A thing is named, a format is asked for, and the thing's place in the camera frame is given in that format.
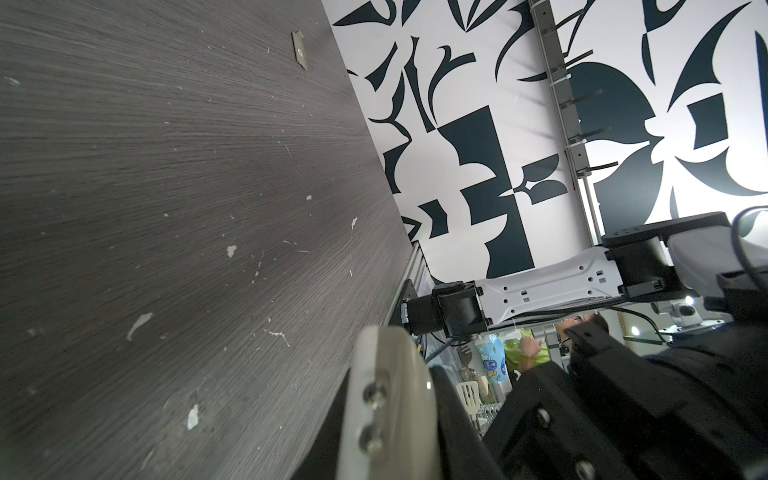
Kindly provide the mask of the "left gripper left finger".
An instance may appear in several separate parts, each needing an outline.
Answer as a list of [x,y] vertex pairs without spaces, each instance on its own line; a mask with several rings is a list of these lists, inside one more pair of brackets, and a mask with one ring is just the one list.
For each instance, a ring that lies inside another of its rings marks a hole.
[[434,382],[401,327],[368,326],[356,339],[336,477],[441,477]]

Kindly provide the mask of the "remote battery cover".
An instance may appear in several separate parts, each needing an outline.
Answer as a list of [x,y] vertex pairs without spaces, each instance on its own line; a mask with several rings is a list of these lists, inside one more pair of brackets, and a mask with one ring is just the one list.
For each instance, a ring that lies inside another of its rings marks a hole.
[[304,45],[304,35],[301,31],[293,30],[291,32],[291,38],[293,43],[295,60],[305,71],[307,71],[308,61],[307,61],[306,49]]

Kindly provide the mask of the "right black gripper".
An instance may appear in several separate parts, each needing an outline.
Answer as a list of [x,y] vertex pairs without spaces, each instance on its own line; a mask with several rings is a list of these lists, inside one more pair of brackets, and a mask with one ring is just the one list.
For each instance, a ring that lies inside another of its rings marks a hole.
[[734,322],[640,356],[599,327],[568,369],[525,372],[484,442],[510,478],[763,479],[767,326]]

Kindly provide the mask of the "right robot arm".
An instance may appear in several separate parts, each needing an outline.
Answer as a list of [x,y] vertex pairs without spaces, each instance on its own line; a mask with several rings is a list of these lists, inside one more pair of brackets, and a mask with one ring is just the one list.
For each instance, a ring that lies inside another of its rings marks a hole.
[[563,262],[454,282],[407,300],[414,335],[464,343],[588,310],[697,297],[723,324],[639,356],[568,326],[569,361],[524,373],[480,446],[494,478],[763,479],[767,475],[767,249],[752,207],[605,235]]

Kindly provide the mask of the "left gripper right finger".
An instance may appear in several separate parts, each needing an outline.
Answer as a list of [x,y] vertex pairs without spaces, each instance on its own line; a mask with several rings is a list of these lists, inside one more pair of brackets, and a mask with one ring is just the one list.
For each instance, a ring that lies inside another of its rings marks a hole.
[[503,479],[444,368],[430,369],[436,397],[441,479]]

